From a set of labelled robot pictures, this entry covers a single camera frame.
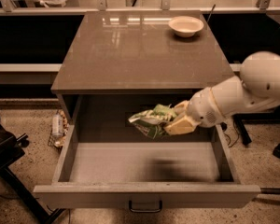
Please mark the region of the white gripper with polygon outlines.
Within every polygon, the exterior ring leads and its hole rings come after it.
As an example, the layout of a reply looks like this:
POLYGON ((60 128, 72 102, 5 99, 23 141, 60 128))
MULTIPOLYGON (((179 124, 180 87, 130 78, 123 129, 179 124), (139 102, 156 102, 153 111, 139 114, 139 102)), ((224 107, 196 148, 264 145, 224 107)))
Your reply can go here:
POLYGON ((178 116, 164 126, 164 130, 169 135, 193 133, 199 125, 209 128, 224 120, 209 87, 196 92, 189 101, 185 100, 177 104, 174 112, 178 116))

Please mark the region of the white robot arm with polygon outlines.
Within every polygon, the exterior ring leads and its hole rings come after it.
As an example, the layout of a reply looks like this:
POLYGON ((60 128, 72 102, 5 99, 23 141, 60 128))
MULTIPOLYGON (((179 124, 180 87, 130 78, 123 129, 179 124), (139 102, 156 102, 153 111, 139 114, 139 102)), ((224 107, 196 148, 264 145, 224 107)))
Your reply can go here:
POLYGON ((248 56, 240 74, 196 92, 175 106, 177 117, 164 126, 170 135, 213 127, 239 113, 264 111, 280 105, 280 56, 261 51, 248 56))

